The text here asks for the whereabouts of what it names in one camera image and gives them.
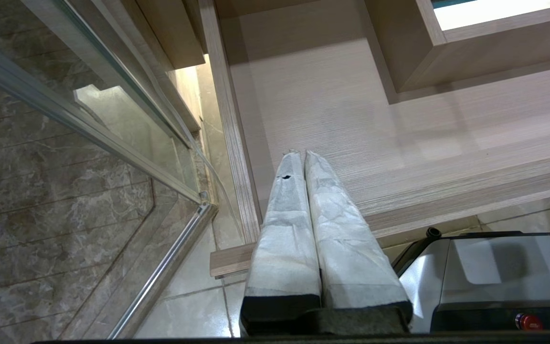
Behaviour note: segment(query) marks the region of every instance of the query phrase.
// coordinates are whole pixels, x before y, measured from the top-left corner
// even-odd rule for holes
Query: glass panel
[[[550,8],[550,0],[432,0],[443,31]]]
[[[189,155],[188,147],[171,123],[159,119],[162,115],[132,79],[113,67],[53,2],[26,3],[31,9],[20,0],[0,0],[0,53],[198,192],[192,159],[178,157]]]
[[[195,211],[0,90],[0,344],[106,338]]]

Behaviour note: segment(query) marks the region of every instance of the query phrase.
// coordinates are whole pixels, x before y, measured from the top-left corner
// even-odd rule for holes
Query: wooden cabinet
[[[481,9],[481,2],[475,1],[478,5],[468,11]],[[550,4],[525,3],[533,2]],[[533,65],[532,71],[550,68],[550,8],[442,30],[430,0],[365,4],[397,92]],[[493,8],[485,10],[497,14],[498,7],[506,5],[487,1]],[[464,14],[460,10],[457,16]]]

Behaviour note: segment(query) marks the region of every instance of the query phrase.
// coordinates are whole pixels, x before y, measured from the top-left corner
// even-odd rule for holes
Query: light wood grain surface
[[[249,269],[255,243],[212,252],[209,257],[209,274],[220,278]]]
[[[226,148],[231,161],[231,172],[239,205],[243,237],[246,243],[256,242],[262,216],[258,210],[258,197],[252,177],[252,166],[247,155],[243,125],[239,117],[235,89],[222,45],[220,24],[213,0],[200,0],[201,20],[212,66],[212,76]]]
[[[221,22],[262,213],[290,148],[330,161],[375,235],[550,194],[550,70],[390,105],[363,6]]]
[[[231,18],[312,1],[316,0],[216,0],[216,7],[218,17]]]
[[[444,32],[447,43],[406,87],[418,89],[550,61],[550,9]]]
[[[421,13],[423,24],[432,39],[432,44],[439,45],[446,42],[445,34],[441,30],[441,25],[438,23],[436,18],[436,13],[434,12],[434,5],[432,5],[431,0],[415,0],[417,9]]]
[[[403,89],[407,81],[416,74],[415,71],[420,69],[419,65],[428,61],[426,57],[437,43],[445,42],[438,22],[435,28],[428,26],[424,19],[428,16],[426,1],[432,6],[430,0],[365,2],[371,23],[383,47],[391,80],[397,89]]]
[[[140,0],[137,5],[175,69],[205,63],[182,0]]]

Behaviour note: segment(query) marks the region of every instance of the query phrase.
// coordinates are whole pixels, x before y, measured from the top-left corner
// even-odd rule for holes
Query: glass shower door
[[[11,2],[0,17],[17,9],[26,15],[0,21],[0,87],[199,203],[196,168],[181,125],[82,23],[67,19],[59,8],[65,2],[26,1],[29,8]],[[47,11],[56,24],[42,22],[29,9]]]
[[[106,338],[209,208],[183,124],[65,8],[0,0],[0,343]]]

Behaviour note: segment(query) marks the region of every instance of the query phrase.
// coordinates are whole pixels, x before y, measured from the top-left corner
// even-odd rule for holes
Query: beige floor tile
[[[506,220],[507,218],[523,216],[530,213],[536,213],[550,209],[550,198],[544,198],[543,200],[537,200],[520,205],[514,205],[512,207],[506,207],[498,209],[496,211],[489,211],[487,213],[478,214],[478,219],[483,224],[490,224],[500,220]]]
[[[209,225],[186,255],[160,298],[172,298],[188,292],[221,286],[222,281],[209,276],[209,257],[215,250],[212,227]]]
[[[550,209],[508,220],[482,225],[483,231],[522,231],[523,233],[550,232]]]
[[[230,337],[223,288],[159,301],[135,338]]]
[[[245,292],[245,283],[236,283],[224,287],[226,293],[226,304],[229,310],[229,320],[231,320],[231,328],[233,337],[240,337],[239,330],[239,312],[243,302],[243,293]]]
[[[233,275],[224,277],[222,281],[224,282],[224,285],[229,285],[229,284],[235,284],[241,281],[245,281],[246,279],[247,279],[247,272],[241,272],[238,274],[233,274]]]

